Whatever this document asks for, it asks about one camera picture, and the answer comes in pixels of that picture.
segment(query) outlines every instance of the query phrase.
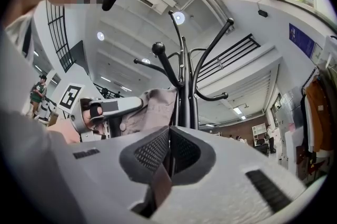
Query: brown brick wall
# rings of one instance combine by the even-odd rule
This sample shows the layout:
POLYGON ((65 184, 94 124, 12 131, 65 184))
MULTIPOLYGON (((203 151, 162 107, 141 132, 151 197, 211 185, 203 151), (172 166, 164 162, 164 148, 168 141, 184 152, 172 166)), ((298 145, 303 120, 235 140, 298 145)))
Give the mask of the brown brick wall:
POLYGON ((236 136, 241 136, 242 139, 247 139, 247 143, 250 146, 254 146, 254 139, 253 139, 253 130, 252 127, 265 123, 265 126, 268 126, 268 121, 265 116, 261 116, 258 118, 254 118, 252 120, 248 120, 243 123, 235 124, 232 126, 226 126, 221 128, 214 128, 212 129, 212 133, 218 133, 221 132, 223 137, 228 137, 230 134, 233 136, 233 139, 235 139, 236 136))

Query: light fixture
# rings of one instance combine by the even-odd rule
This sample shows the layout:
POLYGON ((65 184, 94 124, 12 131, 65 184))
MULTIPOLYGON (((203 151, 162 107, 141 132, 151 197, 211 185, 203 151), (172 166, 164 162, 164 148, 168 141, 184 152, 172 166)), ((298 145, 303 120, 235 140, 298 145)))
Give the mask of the light fixture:
POLYGON ((106 80, 106 81, 108 81, 108 82, 111 82, 109 79, 106 79, 106 78, 104 78, 103 76, 101 76, 101 79, 104 79, 104 80, 106 80))
POLYGON ((36 65, 35 65, 35 68, 38 69, 42 73, 42 70, 39 67, 37 67, 36 65))
POLYGON ((101 33, 101 32, 98 32, 97 33, 97 38, 98 38, 98 40, 103 41, 104 40, 104 34, 101 33))
POLYGON ((149 60, 148 58, 143 58, 143 59, 142 59, 142 62, 145 62, 145 63, 147 63, 147 64, 150 64, 150 60, 149 60))
POLYGON ((173 17, 178 25, 183 24, 185 21, 185 15, 182 12, 175 12, 173 17))
POLYGON ((238 115, 242 114, 241 110, 240 110, 238 107, 234 108, 234 111, 235 111, 238 115))
POLYGON ((128 89, 126 87, 121 87, 121 89, 125 90, 125 91, 132 91, 131 89, 128 89))

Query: black railing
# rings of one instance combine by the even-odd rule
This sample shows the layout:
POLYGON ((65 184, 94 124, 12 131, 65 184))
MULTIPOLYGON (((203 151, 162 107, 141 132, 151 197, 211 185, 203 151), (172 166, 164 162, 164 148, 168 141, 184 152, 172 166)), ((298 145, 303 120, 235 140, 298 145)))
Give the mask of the black railing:
POLYGON ((65 29, 64 6, 55 6, 46 1, 49 31, 53 40, 55 52, 65 72, 75 63, 70 53, 67 32, 65 29))
MULTIPOLYGON (((100 85, 95 84, 95 83, 94 83, 94 85, 100 91, 100 93, 103 95, 104 92, 102 93, 102 90, 104 89, 104 87, 101 87, 100 85)), ((112 92, 112 91, 108 90, 107 88, 105 88, 105 89, 107 90, 107 93, 104 94, 105 97, 103 96, 105 99, 114 99, 114 98, 116 98, 115 94, 118 94, 118 93, 112 92)))
POLYGON ((228 65, 231 65, 258 47, 260 47, 260 45, 253 39, 253 35, 247 35, 235 45, 232 45, 214 59, 211 59, 209 62, 204 64, 201 67, 198 82, 210 77, 228 65))

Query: white column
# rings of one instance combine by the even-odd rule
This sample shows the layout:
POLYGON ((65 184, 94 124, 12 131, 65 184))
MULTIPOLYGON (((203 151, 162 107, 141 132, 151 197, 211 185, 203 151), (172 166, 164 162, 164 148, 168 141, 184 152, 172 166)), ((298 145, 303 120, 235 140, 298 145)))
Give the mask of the white column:
POLYGON ((54 75, 56 75, 56 70, 51 69, 51 70, 49 71, 49 73, 47 74, 46 86, 49 85, 49 83, 50 83, 51 80, 53 79, 54 75))

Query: mesh panel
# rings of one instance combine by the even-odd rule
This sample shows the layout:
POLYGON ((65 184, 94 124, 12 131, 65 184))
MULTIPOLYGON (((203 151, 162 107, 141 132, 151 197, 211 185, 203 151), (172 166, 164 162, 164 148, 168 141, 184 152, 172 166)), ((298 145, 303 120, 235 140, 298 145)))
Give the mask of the mesh panel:
POLYGON ((169 130, 165 131, 146 145, 138 148, 134 153, 137 160, 151 172, 155 172, 157 170, 169 150, 168 131, 169 130))
POLYGON ((200 148, 183 136, 173 133, 171 150, 176 160, 176 173, 193 165, 200 158, 200 148))

